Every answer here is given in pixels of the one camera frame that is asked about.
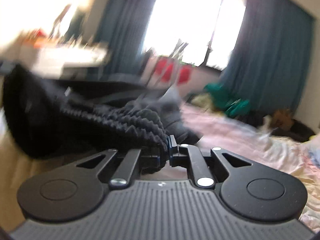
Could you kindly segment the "brown paper bag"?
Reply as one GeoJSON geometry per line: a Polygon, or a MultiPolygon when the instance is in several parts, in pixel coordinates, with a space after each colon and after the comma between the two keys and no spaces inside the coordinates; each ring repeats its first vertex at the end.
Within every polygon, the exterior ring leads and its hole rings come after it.
{"type": "Polygon", "coordinates": [[[289,109],[278,109],[272,115],[272,128],[281,128],[288,131],[293,126],[293,123],[292,114],[289,109]]]}

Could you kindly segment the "right teal curtain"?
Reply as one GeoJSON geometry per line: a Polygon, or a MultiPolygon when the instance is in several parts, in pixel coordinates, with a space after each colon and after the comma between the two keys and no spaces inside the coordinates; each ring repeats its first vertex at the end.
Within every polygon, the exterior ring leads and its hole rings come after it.
{"type": "Polygon", "coordinates": [[[247,0],[220,83],[256,111],[295,112],[309,71],[314,23],[290,0],[247,0]]]}

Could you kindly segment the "pastel bed sheet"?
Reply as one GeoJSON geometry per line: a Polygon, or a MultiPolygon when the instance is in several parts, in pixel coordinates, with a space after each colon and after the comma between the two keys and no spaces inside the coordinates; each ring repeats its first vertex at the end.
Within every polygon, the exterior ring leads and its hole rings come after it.
{"type": "MultiPolygon", "coordinates": [[[[181,112],[185,125],[200,133],[200,148],[208,150],[218,146],[298,178],[308,192],[300,220],[314,232],[319,232],[319,167],[309,158],[306,143],[272,137],[238,121],[204,113],[189,105],[182,106],[181,112]]],[[[86,154],[48,160],[29,158],[15,144],[4,112],[1,112],[1,227],[11,231],[23,222],[16,192],[26,179],[84,157],[86,154]]]]}

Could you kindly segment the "black quilted jacket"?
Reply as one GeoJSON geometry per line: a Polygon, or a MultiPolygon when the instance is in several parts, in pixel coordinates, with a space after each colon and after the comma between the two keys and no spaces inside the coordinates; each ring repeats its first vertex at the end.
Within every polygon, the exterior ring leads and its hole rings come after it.
{"type": "Polygon", "coordinates": [[[200,140],[183,123],[176,89],[148,88],[127,75],[106,82],[45,79],[13,64],[2,102],[14,141],[34,159],[149,148],[164,163],[170,135],[178,144],[200,140]]]}

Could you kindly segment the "teal curtain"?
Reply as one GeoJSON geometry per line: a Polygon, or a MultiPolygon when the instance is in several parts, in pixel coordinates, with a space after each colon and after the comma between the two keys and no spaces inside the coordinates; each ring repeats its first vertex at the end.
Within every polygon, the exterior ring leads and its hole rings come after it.
{"type": "Polygon", "coordinates": [[[107,42],[111,58],[103,75],[140,72],[143,42],[156,0],[108,0],[96,42],[107,42]]]}
{"type": "Polygon", "coordinates": [[[256,111],[295,112],[309,71],[314,23],[290,0],[247,0],[220,83],[256,111]]]}

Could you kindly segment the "green garment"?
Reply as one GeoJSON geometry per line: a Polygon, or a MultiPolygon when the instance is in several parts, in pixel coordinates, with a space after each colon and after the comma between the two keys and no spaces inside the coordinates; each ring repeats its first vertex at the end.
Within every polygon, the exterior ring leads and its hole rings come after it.
{"type": "Polygon", "coordinates": [[[212,98],[214,106],[223,111],[229,118],[245,116],[251,110],[249,100],[242,99],[237,95],[232,94],[218,83],[209,83],[204,87],[204,90],[212,98]]]}

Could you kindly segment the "white dresser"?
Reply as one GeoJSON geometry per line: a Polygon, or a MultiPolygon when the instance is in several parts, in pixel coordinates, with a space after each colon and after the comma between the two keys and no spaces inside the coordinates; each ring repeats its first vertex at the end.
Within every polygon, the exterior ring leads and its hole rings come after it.
{"type": "Polygon", "coordinates": [[[25,69],[44,77],[84,76],[86,69],[101,70],[107,48],[76,42],[61,44],[42,29],[29,32],[1,30],[1,59],[20,63],[25,69]]]}

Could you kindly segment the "window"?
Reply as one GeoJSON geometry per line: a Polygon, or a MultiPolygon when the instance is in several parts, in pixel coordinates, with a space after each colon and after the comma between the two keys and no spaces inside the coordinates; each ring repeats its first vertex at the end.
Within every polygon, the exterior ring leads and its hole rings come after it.
{"type": "Polygon", "coordinates": [[[143,43],[157,56],[169,56],[186,43],[181,61],[217,70],[227,67],[246,0],[156,0],[143,43]]]}

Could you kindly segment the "left teal curtain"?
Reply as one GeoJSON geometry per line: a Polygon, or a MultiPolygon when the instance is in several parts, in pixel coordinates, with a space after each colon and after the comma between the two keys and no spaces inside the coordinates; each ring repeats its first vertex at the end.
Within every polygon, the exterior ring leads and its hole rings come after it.
{"type": "Polygon", "coordinates": [[[103,75],[140,72],[143,42],[156,0],[108,0],[96,42],[107,42],[111,58],[103,75]]]}

